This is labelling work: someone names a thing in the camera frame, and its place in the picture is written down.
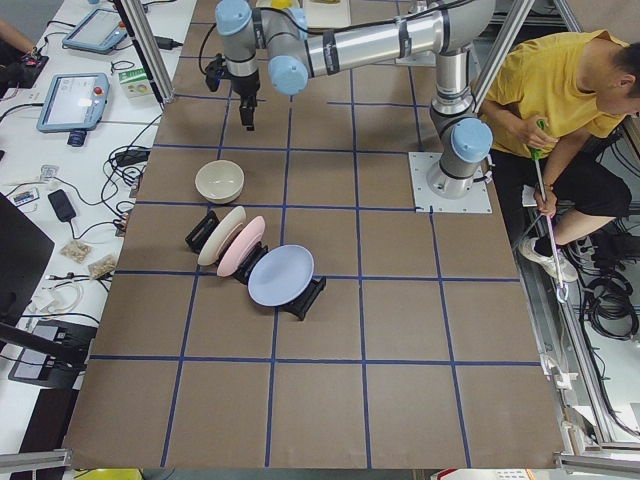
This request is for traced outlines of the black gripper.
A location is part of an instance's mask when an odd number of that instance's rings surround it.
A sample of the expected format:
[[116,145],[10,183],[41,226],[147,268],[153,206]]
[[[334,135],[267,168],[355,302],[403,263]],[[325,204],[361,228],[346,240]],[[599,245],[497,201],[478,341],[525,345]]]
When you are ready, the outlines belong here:
[[233,76],[232,89],[240,98],[239,113],[241,125],[247,131],[254,131],[254,113],[257,108],[257,94],[260,89],[259,75]]

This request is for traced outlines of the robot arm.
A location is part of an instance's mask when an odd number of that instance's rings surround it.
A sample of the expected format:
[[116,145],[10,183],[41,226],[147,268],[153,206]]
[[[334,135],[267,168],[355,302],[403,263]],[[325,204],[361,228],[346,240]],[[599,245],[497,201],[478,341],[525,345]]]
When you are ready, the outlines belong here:
[[287,96],[299,94],[315,77],[432,52],[436,91],[430,117],[443,152],[427,179],[435,193],[458,198],[472,184],[493,142],[489,127],[474,112],[469,52],[494,8],[492,1],[435,1],[415,13],[313,35],[300,8],[222,1],[215,8],[215,26],[223,51],[203,73],[210,91],[216,91],[221,80],[230,81],[240,98],[241,123],[253,130],[260,50],[268,55],[272,86]]

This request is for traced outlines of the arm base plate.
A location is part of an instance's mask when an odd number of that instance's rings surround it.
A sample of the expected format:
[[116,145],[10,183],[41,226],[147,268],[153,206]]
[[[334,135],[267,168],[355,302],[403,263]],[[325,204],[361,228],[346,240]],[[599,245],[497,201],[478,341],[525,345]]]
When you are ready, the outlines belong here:
[[466,179],[447,176],[439,152],[409,152],[409,173],[417,213],[491,214],[485,175],[480,164]]

